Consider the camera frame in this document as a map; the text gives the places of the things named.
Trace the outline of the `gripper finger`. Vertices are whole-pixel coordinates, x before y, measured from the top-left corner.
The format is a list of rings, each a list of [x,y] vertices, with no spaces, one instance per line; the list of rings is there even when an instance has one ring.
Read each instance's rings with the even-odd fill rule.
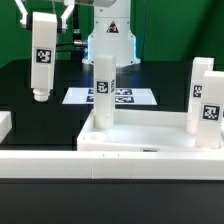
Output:
[[[71,16],[74,8],[75,8],[75,0],[60,0],[64,6],[66,7],[65,11],[58,19],[57,22],[57,32],[64,33],[67,30],[67,20]]]
[[[32,29],[32,16],[28,14],[27,9],[25,8],[25,1],[26,0],[14,0],[20,13],[21,13],[21,20],[20,23],[22,27],[26,30]]]

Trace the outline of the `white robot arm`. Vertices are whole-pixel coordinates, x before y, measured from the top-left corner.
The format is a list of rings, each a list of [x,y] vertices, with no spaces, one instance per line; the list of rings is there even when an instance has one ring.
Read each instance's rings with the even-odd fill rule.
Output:
[[[75,5],[94,7],[94,28],[87,39],[84,64],[92,64],[100,55],[115,55],[116,66],[139,64],[136,37],[130,29],[131,0],[52,0],[62,2],[66,9],[59,19],[59,30],[65,32],[67,20]]]

